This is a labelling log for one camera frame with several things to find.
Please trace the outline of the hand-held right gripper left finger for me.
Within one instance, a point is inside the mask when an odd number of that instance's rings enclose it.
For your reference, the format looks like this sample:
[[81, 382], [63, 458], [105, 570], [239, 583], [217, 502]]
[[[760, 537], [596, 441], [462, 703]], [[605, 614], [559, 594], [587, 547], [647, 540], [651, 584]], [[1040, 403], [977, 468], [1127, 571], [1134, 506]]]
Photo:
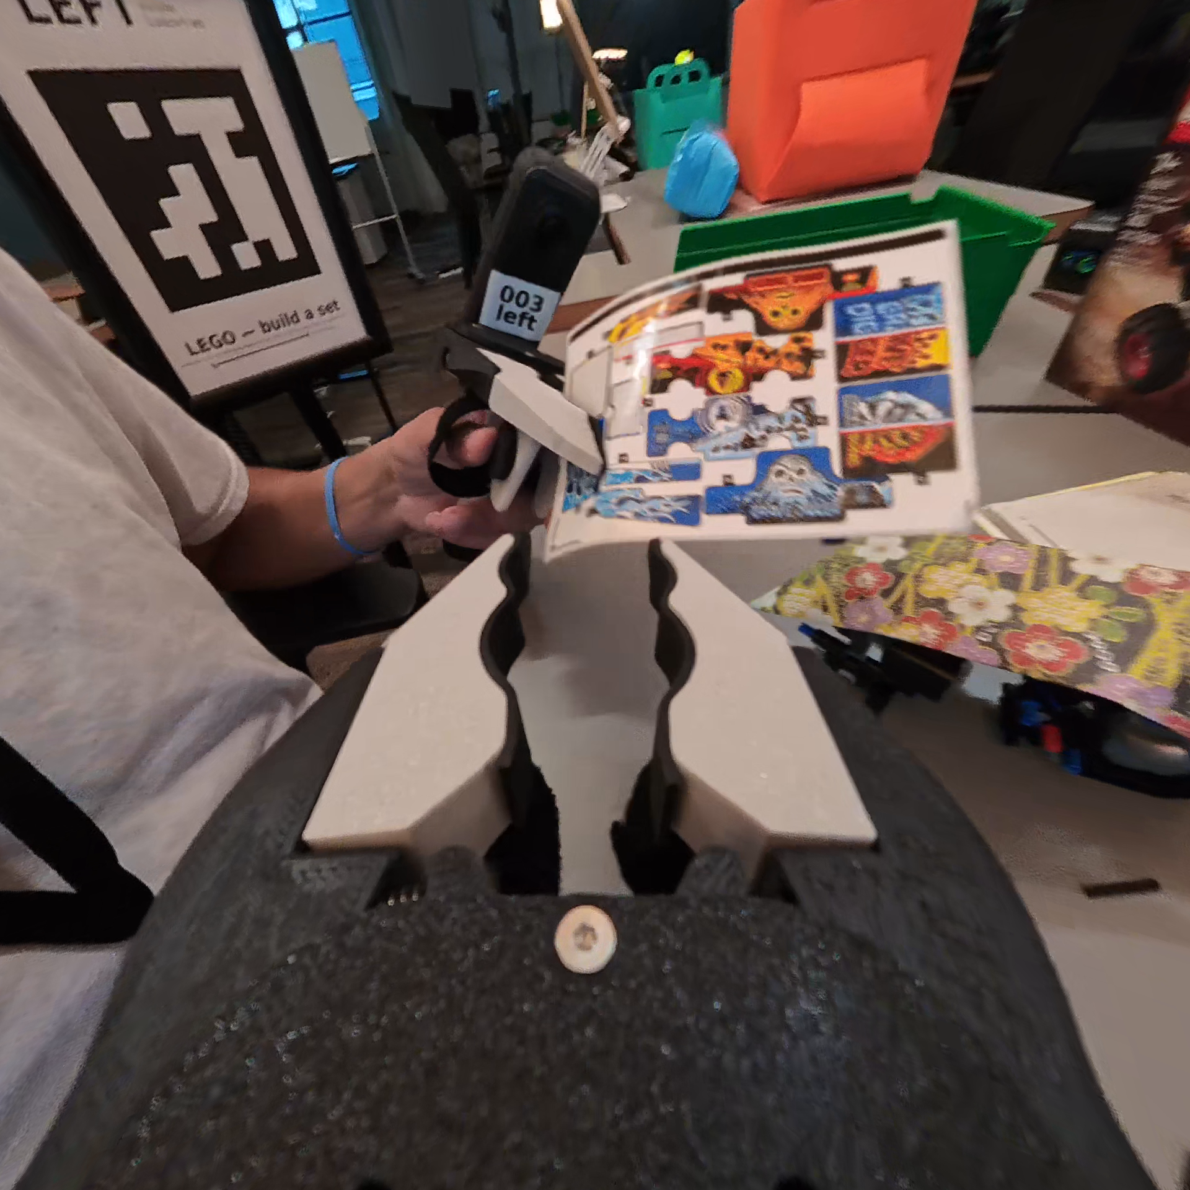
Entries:
[[304, 829], [309, 852], [461, 848], [505, 894], [560, 893], [557, 800], [511, 682], [530, 571], [530, 536], [503, 536], [389, 638]]

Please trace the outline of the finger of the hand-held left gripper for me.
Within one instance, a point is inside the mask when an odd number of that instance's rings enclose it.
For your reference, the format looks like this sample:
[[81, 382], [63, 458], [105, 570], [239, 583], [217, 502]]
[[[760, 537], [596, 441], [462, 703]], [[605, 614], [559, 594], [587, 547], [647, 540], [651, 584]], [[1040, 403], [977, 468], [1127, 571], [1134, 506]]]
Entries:
[[516, 431], [560, 460], [586, 471], [603, 472], [605, 460], [594, 420], [530, 366], [499, 352], [484, 358], [496, 373], [488, 390], [488, 409]]

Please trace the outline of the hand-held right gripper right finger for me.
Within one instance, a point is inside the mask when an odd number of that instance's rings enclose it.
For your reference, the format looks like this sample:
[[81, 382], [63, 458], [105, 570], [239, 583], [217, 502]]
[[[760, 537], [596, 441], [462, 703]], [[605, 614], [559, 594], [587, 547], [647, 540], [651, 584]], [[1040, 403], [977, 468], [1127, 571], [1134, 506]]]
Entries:
[[678, 545], [648, 546], [654, 659], [666, 682], [652, 753], [613, 826], [638, 897], [676, 893], [722, 851], [756, 883], [774, 852], [879, 841], [787, 638]]

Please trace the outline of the printed sticker sheet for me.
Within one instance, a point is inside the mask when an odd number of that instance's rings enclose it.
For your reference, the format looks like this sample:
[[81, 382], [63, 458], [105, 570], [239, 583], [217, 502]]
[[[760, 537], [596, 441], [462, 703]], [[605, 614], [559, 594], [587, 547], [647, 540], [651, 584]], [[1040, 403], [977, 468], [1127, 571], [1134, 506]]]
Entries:
[[955, 220], [703, 265], [569, 335], [600, 460], [562, 465], [543, 559], [661, 539], [965, 529], [978, 505]]

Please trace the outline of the black lego vehicle model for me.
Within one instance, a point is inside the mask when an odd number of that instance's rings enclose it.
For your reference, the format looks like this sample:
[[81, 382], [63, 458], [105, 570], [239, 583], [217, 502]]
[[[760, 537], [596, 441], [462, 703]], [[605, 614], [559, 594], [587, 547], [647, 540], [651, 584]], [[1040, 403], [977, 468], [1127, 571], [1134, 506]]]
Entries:
[[1035, 750], [1074, 777], [1157, 800], [1189, 800], [1188, 740], [1106, 696], [1009, 675], [923, 645], [805, 621], [798, 625], [797, 644], [815, 648], [876, 716], [899, 698], [938, 705], [989, 672], [995, 730], [1004, 746]]

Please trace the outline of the dark printed lego box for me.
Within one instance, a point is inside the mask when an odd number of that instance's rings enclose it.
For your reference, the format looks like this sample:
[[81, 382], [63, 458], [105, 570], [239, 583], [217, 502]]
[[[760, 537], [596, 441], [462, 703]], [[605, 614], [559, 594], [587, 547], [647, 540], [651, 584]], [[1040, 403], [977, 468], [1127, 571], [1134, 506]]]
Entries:
[[1046, 379], [1189, 444], [1189, 104], [1101, 257]]

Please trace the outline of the person's left hand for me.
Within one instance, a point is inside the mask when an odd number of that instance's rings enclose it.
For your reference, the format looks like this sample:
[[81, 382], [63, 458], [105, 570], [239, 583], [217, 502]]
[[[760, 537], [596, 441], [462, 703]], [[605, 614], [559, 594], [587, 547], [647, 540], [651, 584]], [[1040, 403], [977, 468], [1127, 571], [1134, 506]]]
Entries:
[[431, 464], [450, 471], [484, 467], [498, 445], [494, 416], [482, 411], [465, 416], [434, 450], [441, 417], [441, 409], [431, 409], [338, 471], [338, 523], [350, 546], [375, 553], [423, 533], [482, 552], [508, 533], [545, 523], [533, 496], [518, 496], [508, 511], [498, 511], [488, 496], [455, 498], [434, 484]]

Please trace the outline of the blue plastic bag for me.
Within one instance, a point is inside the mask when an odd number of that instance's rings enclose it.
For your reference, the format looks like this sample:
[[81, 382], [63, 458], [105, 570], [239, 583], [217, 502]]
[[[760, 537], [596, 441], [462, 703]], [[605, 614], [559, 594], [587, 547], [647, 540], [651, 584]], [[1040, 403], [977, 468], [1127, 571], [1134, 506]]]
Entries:
[[700, 120], [678, 142], [666, 172], [665, 203], [685, 219], [720, 219], [739, 182], [740, 165], [724, 131]]

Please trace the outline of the green felt bag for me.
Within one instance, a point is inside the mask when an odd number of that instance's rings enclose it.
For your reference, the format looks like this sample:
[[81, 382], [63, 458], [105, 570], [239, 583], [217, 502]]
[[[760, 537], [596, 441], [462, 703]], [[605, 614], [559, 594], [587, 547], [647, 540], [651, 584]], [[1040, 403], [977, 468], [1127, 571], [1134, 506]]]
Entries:
[[688, 131], [700, 122], [722, 125], [724, 91], [722, 77], [706, 60], [664, 64], [634, 93], [634, 129], [639, 169], [668, 169]]

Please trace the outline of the white flip chart easel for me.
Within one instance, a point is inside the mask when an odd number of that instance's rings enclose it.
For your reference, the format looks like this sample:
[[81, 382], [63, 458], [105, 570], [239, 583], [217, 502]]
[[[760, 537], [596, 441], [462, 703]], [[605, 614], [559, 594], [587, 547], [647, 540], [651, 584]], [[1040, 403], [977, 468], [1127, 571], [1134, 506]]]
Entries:
[[308, 43], [291, 54], [362, 260], [377, 264], [387, 253], [386, 231], [393, 229], [406, 254], [409, 275], [426, 284], [376, 137], [353, 98], [341, 53], [332, 43]]

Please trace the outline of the blue wristband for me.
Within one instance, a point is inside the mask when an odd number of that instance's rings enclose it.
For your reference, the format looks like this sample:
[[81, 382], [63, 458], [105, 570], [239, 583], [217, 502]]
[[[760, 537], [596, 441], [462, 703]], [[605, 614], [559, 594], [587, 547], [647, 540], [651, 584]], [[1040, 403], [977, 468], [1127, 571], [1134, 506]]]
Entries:
[[328, 529], [338, 549], [355, 562], [372, 560], [377, 556], [376, 550], [365, 550], [350, 543], [343, 532], [342, 520], [338, 509], [338, 472], [348, 461], [346, 457], [336, 458], [324, 472], [322, 478], [322, 503]]

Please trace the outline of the orange paper bag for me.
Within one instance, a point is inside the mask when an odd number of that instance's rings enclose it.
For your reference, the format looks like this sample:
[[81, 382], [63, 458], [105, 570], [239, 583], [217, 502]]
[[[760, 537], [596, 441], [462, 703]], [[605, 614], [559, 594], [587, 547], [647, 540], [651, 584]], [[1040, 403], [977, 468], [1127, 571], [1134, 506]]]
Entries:
[[760, 203], [914, 179], [927, 166], [975, 2], [746, 2], [726, 138]]

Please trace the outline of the black white marker sign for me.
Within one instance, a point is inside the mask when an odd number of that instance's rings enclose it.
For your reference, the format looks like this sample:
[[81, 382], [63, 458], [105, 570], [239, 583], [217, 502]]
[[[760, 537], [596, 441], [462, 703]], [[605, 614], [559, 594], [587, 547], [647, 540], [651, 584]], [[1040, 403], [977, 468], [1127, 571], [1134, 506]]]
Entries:
[[3, 148], [137, 369], [192, 409], [392, 342], [274, 3], [2, 5]]

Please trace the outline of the white instruction booklet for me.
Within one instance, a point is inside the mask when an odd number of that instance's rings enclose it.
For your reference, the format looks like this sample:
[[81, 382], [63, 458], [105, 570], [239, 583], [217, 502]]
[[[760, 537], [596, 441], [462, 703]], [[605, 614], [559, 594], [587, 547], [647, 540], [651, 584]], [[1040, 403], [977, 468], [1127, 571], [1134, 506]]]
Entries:
[[1069, 554], [1189, 569], [1189, 475], [1149, 471], [981, 509], [995, 539]]

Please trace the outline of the green plastic bin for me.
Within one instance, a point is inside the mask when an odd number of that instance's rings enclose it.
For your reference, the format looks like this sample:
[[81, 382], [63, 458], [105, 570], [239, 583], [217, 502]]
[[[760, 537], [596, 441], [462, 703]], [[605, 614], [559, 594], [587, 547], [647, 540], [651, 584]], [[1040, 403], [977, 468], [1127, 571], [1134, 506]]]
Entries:
[[958, 224], [971, 356], [988, 346], [1009, 299], [1053, 223], [964, 189], [943, 186], [930, 199], [910, 192], [764, 209], [682, 230], [675, 274], [729, 258]]

